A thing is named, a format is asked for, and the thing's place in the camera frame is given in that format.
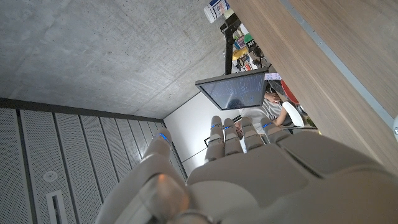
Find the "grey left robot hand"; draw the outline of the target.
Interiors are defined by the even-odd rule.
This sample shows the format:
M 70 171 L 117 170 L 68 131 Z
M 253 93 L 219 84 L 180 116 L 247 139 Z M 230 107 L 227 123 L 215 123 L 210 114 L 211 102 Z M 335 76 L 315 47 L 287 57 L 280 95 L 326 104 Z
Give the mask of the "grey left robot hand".
M 143 159 L 104 201 L 97 223 L 396 223 L 397 177 L 319 134 L 265 135 L 214 116 L 205 163 L 182 179 L 168 162 L 172 137 L 153 137 Z

